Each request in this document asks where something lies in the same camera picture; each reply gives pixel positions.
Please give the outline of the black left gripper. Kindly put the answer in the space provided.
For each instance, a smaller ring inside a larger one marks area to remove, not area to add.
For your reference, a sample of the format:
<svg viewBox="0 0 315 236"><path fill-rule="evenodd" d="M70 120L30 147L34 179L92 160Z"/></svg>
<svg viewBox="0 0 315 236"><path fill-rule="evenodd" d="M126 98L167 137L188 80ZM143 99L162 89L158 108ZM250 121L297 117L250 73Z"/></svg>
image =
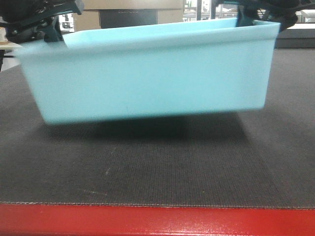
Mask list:
<svg viewBox="0 0 315 236"><path fill-rule="evenodd" d="M43 39L63 42L59 16L68 13L81 15L82 0L2 0L0 26L5 37L14 43Z"/></svg>

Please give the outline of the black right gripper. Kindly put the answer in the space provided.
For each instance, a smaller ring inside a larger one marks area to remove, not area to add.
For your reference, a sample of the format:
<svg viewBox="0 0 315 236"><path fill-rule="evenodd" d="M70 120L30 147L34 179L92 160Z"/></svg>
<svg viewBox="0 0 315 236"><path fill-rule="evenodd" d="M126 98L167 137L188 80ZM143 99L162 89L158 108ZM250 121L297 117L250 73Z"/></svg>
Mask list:
<svg viewBox="0 0 315 236"><path fill-rule="evenodd" d="M297 23L296 12L313 10L313 0L213 0L215 9L220 4L237 6L237 27L254 25L254 21L280 23L280 32Z"/></svg>

